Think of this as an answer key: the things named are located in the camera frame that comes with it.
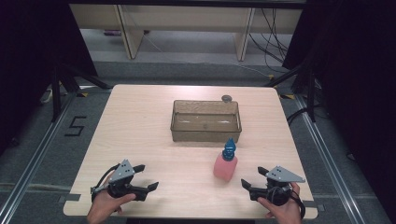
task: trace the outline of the gray floor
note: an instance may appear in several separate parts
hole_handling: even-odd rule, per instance
[[[100,78],[109,84],[262,86],[268,82],[269,75],[278,77],[281,74],[269,69],[266,63],[275,70],[285,71],[276,60],[268,57],[265,62],[263,52],[251,41],[246,59],[238,62],[232,34],[150,32],[143,39],[136,59],[130,61],[119,36],[104,36],[99,30],[82,30],[82,33]],[[282,35],[280,38],[288,45],[291,36]],[[280,57],[277,49],[270,50]],[[291,93],[291,82],[279,84],[276,89],[281,94]],[[79,83],[90,85],[84,80],[79,80]],[[63,214],[63,197],[73,185],[109,94],[97,91],[86,97],[63,96],[65,102],[68,97],[72,102],[10,223],[85,223],[84,217]],[[299,109],[296,100],[280,101],[286,117]],[[84,126],[83,132],[79,137],[65,136],[76,131],[69,128],[75,116],[86,117],[77,123]],[[365,223],[390,223],[358,165],[346,157],[347,147],[326,111],[318,108],[316,118],[321,136]],[[10,147],[0,157],[0,202],[6,201],[20,180],[50,127],[50,120],[51,102],[36,109],[17,136],[20,144]],[[350,219],[302,116],[290,125],[290,130],[319,209],[317,218],[304,223],[356,223]],[[125,219],[113,217],[108,223],[125,223]],[[256,223],[275,221],[260,219]]]

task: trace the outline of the blue bottle cap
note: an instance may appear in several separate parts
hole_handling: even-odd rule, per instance
[[[232,138],[229,138],[222,151],[222,158],[225,161],[232,161],[235,156],[236,145]]]

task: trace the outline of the pink bottle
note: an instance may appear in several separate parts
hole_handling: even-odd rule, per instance
[[[215,162],[213,174],[225,181],[230,181],[233,178],[238,159],[235,157],[236,145],[232,138],[228,139],[224,150],[218,155]]]

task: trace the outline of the human hand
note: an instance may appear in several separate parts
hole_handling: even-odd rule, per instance
[[[296,183],[290,183],[293,188],[293,196],[299,197],[300,187]],[[270,212],[265,215],[266,218],[275,217],[279,224],[300,224],[300,206],[293,199],[289,199],[285,204],[276,206],[270,203],[268,200],[260,197],[257,199],[262,206],[268,209]]]
[[[111,197],[107,190],[97,193],[93,200],[90,212],[87,215],[88,223],[98,224],[104,222],[114,211],[122,214],[121,205],[128,203],[136,198],[134,194],[126,194],[120,198]]]

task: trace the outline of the cable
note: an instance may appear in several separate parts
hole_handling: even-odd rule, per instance
[[[276,186],[271,189],[268,189],[266,199],[268,201],[270,201],[271,203],[276,203],[275,196],[277,195],[278,192],[281,192],[281,193],[283,192],[281,187]]]
[[[274,44],[271,43],[271,45],[273,45],[274,47],[278,48],[280,56],[282,57],[282,59],[284,60],[284,57],[286,56],[286,53],[284,52],[287,51],[287,47],[285,45],[283,45],[279,39],[277,38],[277,33],[276,33],[276,9],[273,8],[273,24],[271,25],[270,22],[267,19],[267,16],[265,15],[264,10],[262,9],[262,15],[265,18],[265,21],[267,22],[268,28],[270,29],[271,33],[270,33],[270,37],[268,39],[266,39],[263,35],[262,37],[267,41],[267,43],[271,43],[271,36],[274,36],[274,39],[276,40],[277,46],[275,46]]]
[[[95,186],[95,188],[99,188],[100,184],[103,182],[103,180],[106,178],[106,176],[113,170],[117,170],[119,168],[120,164],[117,164],[115,166],[112,166],[110,169],[108,169],[104,175],[102,175],[102,178],[100,178],[98,184]]]
[[[322,106],[322,104],[314,105],[314,108],[321,107],[321,106]],[[296,119],[299,115],[303,114],[304,112],[307,112],[307,110],[308,110],[308,108],[305,107],[305,108],[297,110],[296,112],[294,112],[293,114],[288,116],[287,121],[288,121],[289,126],[294,121],[294,119]]]
[[[297,202],[297,204],[300,206],[300,217],[301,220],[303,220],[304,216],[305,216],[305,205],[304,203],[301,201],[300,196],[298,195],[298,193],[296,191],[292,191],[293,193],[295,193],[297,195],[297,197],[293,197],[292,193],[290,194],[290,198],[293,199],[295,202]]]
[[[271,57],[273,57],[274,59],[276,59],[278,62],[283,63],[282,59],[279,59],[278,57],[276,57],[275,54],[271,53],[270,51],[268,51],[267,49],[263,48],[259,43],[256,42],[256,40],[253,38],[253,36],[251,34],[249,34],[251,40],[253,41],[253,43],[262,51],[264,51],[266,54],[270,55]]]

